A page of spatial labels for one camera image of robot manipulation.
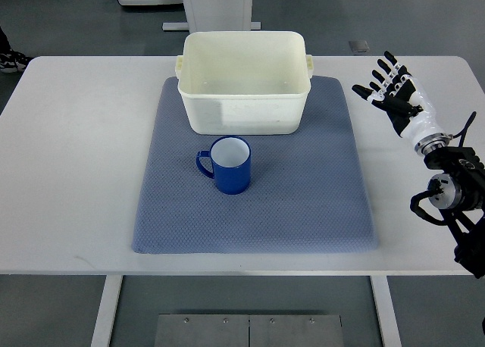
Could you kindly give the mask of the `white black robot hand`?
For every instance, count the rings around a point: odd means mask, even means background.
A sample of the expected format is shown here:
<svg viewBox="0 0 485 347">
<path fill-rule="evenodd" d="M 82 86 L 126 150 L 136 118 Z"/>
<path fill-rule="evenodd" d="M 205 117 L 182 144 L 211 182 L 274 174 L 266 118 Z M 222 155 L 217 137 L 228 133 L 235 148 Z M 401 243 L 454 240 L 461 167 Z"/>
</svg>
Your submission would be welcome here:
<svg viewBox="0 0 485 347">
<path fill-rule="evenodd" d="M 357 95 L 384 111 L 393 129 L 407 139 L 420 155 L 449 144 L 450 138 L 437 124 L 436 112 L 421 83 L 390 52 L 377 61 L 368 87 L 355 84 Z"/>
</svg>

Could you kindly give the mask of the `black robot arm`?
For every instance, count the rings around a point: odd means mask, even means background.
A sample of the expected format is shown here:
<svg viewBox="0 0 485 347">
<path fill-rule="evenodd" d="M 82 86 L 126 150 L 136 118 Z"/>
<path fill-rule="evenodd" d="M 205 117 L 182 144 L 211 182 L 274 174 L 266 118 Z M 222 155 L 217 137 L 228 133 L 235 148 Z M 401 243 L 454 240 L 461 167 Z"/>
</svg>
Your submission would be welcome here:
<svg viewBox="0 0 485 347">
<path fill-rule="evenodd" d="M 454 261 L 480 279 L 484 277 L 484 218 L 472 221 L 467 211 L 484 209 L 484 164 L 472 147 L 465 147 L 476 113 L 456 135 L 430 135 L 415 146 L 431 170 L 427 189 L 414 195 L 410 209 L 419 218 L 447 227 L 456 241 Z"/>
</svg>

